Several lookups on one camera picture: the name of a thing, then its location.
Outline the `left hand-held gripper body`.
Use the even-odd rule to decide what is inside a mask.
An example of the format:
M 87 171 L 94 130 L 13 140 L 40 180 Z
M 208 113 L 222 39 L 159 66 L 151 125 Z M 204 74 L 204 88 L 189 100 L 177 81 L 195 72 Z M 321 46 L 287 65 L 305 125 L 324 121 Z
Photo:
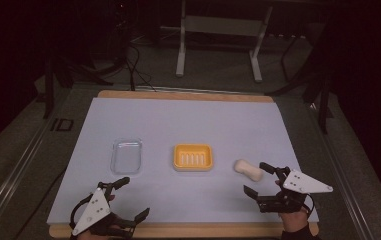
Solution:
M 109 204 L 114 199 L 112 190 L 118 190 L 126 184 L 128 181 L 99 182 L 96 190 L 81 200 L 71 212 L 71 237 L 79 238 L 90 234 L 99 237 L 131 238 L 136 224 L 118 217 L 111 211 Z

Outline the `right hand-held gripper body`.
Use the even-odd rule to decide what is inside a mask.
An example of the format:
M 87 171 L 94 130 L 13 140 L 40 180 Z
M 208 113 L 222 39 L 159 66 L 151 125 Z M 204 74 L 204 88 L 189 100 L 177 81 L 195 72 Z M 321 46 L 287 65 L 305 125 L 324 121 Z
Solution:
M 256 201 L 262 213 L 292 213 L 306 207 L 312 193 L 330 193 L 333 187 L 289 167 L 275 167 L 280 191 L 275 196 L 259 196 Z

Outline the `cream soap bar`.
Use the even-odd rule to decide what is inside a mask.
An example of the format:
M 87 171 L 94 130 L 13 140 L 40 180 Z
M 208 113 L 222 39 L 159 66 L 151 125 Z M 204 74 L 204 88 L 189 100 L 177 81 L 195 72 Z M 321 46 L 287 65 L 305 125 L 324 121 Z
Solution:
M 234 170 L 254 182 L 259 182 L 263 177 L 263 171 L 259 167 L 252 165 L 244 159 L 239 159 L 235 162 Z

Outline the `clear plastic container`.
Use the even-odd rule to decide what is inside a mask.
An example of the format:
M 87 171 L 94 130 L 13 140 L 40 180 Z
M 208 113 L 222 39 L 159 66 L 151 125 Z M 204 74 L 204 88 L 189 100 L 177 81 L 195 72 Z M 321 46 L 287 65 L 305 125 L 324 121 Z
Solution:
M 137 174 L 142 166 L 142 142 L 119 138 L 113 143 L 110 170 L 115 175 Z

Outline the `yellow soap dish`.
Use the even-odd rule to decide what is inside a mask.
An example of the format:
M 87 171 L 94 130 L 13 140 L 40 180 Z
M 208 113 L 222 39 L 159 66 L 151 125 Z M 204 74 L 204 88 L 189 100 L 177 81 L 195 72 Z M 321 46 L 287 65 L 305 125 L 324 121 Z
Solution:
M 214 165 L 208 144 L 177 144 L 174 147 L 173 167 L 177 171 L 209 171 Z

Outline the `person's left hand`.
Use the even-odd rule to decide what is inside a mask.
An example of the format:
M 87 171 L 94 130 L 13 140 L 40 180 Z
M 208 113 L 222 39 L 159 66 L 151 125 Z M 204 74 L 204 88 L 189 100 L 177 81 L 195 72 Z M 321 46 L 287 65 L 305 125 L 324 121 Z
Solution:
M 110 240 L 120 230 L 119 217 L 112 213 L 108 199 L 103 196 L 92 196 L 78 223 L 73 227 L 71 240 Z

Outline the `person's right hand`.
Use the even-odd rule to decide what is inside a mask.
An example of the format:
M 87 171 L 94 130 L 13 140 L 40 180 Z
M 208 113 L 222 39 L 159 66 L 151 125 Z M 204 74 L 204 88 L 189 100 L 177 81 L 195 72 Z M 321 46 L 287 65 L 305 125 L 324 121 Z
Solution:
M 297 232 L 308 225 L 308 210 L 302 207 L 297 212 L 279 213 L 285 232 Z

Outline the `light blue table mat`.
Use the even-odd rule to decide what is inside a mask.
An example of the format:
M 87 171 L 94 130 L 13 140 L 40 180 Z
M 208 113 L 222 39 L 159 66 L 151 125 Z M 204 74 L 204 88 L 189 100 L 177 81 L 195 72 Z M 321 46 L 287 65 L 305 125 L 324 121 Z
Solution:
M 260 213 L 245 186 L 262 195 L 278 192 L 276 178 L 259 182 L 234 171 L 238 159 L 296 169 L 299 164 L 274 103 L 102 99 L 92 101 L 68 169 L 47 219 L 66 223 L 73 207 L 100 182 L 114 182 L 110 170 L 117 139 L 142 142 L 142 166 L 117 190 L 111 209 L 131 219 L 144 209 L 150 223 L 275 222 Z M 214 166 L 207 172 L 173 167 L 182 143 L 208 144 Z

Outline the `black stand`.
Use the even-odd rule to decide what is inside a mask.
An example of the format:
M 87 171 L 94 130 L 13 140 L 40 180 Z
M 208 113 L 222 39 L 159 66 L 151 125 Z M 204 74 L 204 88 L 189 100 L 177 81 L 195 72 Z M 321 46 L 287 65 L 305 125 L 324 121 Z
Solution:
M 54 79 L 57 79 L 61 86 L 71 87 L 73 79 L 70 70 L 75 71 L 96 84 L 112 86 L 112 83 L 101 79 L 95 73 L 68 58 L 59 55 L 49 55 L 45 59 L 44 65 L 45 91 L 38 95 L 38 100 L 45 103 L 44 119 L 47 119 L 54 110 Z
M 305 85 L 306 88 L 302 94 L 302 100 L 318 110 L 318 125 L 321 131 L 327 134 L 326 123 L 328 117 L 331 72 L 328 70 L 314 70 L 310 64 L 310 58 L 307 58 L 302 67 L 291 78 L 288 78 L 284 58 L 291 47 L 296 43 L 296 40 L 297 38 L 292 40 L 280 59 L 280 64 L 288 84 L 277 90 L 266 92 L 265 95 L 280 96 L 299 86 Z

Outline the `white metal stand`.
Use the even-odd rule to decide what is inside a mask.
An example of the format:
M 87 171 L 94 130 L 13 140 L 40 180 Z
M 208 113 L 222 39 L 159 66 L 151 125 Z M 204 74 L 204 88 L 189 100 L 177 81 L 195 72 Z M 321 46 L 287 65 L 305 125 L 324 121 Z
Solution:
M 249 50 L 249 60 L 251 64 L 254 81 L 260 83 L 263 81 L 258 55 L 261 45 L 266 36 L 266 30 L 269 25 L 270 17 L 273 12 L 273 6 L 267 5 L 262 11 L 261 20 L 233 19 L 211 16 L 189 15 L 186 12 L 186 5 L 189 0 L 180 1 L 180 25 L 179 48 L 176 62 L 175 75 L 183 77 L 185 73 L 186 61 L 186 33 L 209 33 L 219 35 L 233 35 L 255 37 L 256 44 Z

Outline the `metal floor rail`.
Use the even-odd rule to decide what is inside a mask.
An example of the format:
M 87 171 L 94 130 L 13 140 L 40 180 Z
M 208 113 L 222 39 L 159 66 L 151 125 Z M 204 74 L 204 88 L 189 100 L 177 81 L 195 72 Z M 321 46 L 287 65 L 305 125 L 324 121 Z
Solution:
M 0 240 L 51 240 L 46 223 L 67 161 L 60 116 L 22 116 L 0 137 Z
M 363 147 L 339 107 L 331 107 L 332 118 L 326 119 L 326 132 L 319 127 L 319 105 L 308 104 L 308 109 L 320 131 L 337 187 L 359 239 L 374 240 L 370 220 L 373 210 L 368 210 L 368 207 L 373 201 L 370 194 L 380 190 L 381 185 Z

